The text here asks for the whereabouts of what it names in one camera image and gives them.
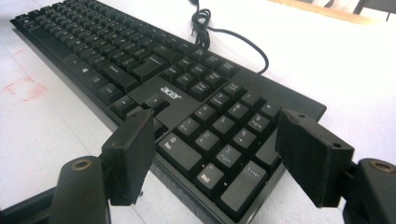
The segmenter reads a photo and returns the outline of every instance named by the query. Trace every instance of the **keyboard frame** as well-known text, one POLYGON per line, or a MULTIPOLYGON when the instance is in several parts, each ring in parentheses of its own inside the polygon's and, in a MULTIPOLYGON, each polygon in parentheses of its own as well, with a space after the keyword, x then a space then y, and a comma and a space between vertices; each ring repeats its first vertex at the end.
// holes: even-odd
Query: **keyboard frame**
MULTIPOLYGON (((99 109, 103 111, 117 126, 122 123, 122 119, 120 119, 109 108, 109 106, 105 105, 101 99, 96 96, 86 85, 84 85, 84 83, 79 78, 74 76, 74 74, 66 66, 64 66, 62 62, 57 60, 55 57, 50 57, 51 53, 46 50, 45 47, 43 47, 34 37, 32 37, 29 32, 21 27, 17 21, 11 20, 11 23, 22 33, 23 36, 26 37, 23 38, 25 42, 32 42, 36 48, 38 48, 56 67, 58 67, 74 84, 76 84, 78 88, 83 91, 84 94, 87 95, 93 101, 93 103, 99 107, 99 109)), ((228 78, 228 81, 232 80, 242 86, 249 86, 248 89, 255 92, 260 92, 262 89, 268 88, 267 90, 269 90, 268 92, 271 95, 271 99, 273 100, 276 98, 282 98, 282 101, 284 101, 284 99, 288 98, 289 96, 292 96, 294 99, 298 98, 299 100, 297 101, 291 100, 290 107, 297 109, 299 112, 304 113, 316 120, 319 120, 326 111, 325 105, 313 101, 296 91, 293 91, 272 81, 271 79, 268 79, 267 77, 263 77, 258 74, 253 76, 251 74, 255 73, 241 66, 241 69, 233 77, 228 78)), ((216 92, 218 91, 214 91, 206 99, 209 99, 216 92)), ((167 128, 168 131, 156 140, 156 144, 158 144, 168 133, 172 132, 176 126, 167 128)), ((235 223, 159 153, 157 153, 150 170, 204 223, 235 223)), ((276 170, 271 174, 271 178, 266 183, 265 187, 260 191, 251 206, 247 209, 246 213, 237 223, 249 223, 251 221, 254 215, 260 210, 263 202, 270 195, 271 191, 276 186, 276 183, 283 175, 285 170, 286 168, 283 166, 283 164, 280 164, 276 168, 276 170)), ((50 189, 49 191, 43 192, 37 195, 35 199, 40 201, 46 198, 47 200, 49 194, 53 194, 53 191, 54 189, 50 189)), ((29 202, 30 201, 27 200, 21 204, 17 204, 17 207, 22 210, 25 208, 25 205, 29 204, 29 202)))

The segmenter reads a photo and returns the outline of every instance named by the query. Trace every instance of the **space bar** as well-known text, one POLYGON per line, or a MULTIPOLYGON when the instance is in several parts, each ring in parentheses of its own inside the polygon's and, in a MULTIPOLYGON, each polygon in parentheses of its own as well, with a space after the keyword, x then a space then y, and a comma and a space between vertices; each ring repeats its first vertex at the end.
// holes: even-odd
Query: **space bar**
POLYGON ((59 42, 54 36, 50 35, 42 28, 36 28, 30 31, 30 34, 38 41, 47 51, 55 56, 59 61, 73 54, 73 51, 59 42))

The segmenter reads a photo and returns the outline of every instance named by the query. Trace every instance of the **black keyboard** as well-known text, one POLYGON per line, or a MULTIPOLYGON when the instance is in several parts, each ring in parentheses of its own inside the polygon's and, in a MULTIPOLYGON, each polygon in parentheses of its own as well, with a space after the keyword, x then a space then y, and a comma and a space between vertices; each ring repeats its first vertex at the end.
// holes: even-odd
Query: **black keyboard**
POLYGON ((97 1, 65 1, 11 21, 120 125, 154 110, 152 172, 204 223, 247 223, 285 171, 281 108, 326 107, 97 1))

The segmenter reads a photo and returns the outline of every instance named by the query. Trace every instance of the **table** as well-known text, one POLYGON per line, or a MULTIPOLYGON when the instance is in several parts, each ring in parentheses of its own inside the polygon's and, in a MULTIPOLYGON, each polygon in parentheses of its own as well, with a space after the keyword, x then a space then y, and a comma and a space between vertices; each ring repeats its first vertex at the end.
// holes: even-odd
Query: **table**
MULTIPOLYGON (((63 164, 98 156, 115 125, 8 22, 56 1, 0 2, 0 207, 56 185, 63 164)), ((187 0, 103 1, 193 41, 187 0)), ((233 30, 270 59, 264 74, 328 107, 320 123, 356 148, 353 161, 396 163, 394 25, 360 26, 264 0, 202 0, 212 26, 233 30)), ((211 33, 211 50, 259 71, 260 56, 211 33)), ((113 223, 201 223, 153 174, 131 207, 111 207, 113 223)), ((285 173, 252 223, 342 223, 343 205, 317 209, 285 173)))

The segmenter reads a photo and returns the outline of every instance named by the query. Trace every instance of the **keyboard cord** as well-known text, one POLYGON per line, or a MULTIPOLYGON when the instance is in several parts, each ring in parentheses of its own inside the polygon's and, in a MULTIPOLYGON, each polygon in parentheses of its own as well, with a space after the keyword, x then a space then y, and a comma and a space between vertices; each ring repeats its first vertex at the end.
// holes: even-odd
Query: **keyboard cord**
POLYGON ((200 46, 203 49, 209 49, 210 46, 210 36, 208 30, 211 30, 213 32, 219 32, 219 33, 224 33, 227 35, 233 35, 243 41, 245 41, 247 44, 249 44, 251 47, 253 47, 255 50, 257 50, 260 55, 264 58, 265 60, 265 66, 264 68, 258 72, 258 74, 263 74, 269 67, 269 60, 267 55, 259 48, 257 45, 255 45, 253 42, 245 38, 244 36, 241 36, 235 32, 229 31, 229 30, 224 30, 224 29, 216 29, 213 27, 210 27, 209 21, 211 17, 210 10, 207 8, 204 9, 199 9, 199 0, 190 0, 190 2, 197 6, 197 11, 192 15, 191 21, 192 21, 192 33, 191 35, 194 34, 194 32, 197 33, 197 37, 195 39, 195 45, 200 46))

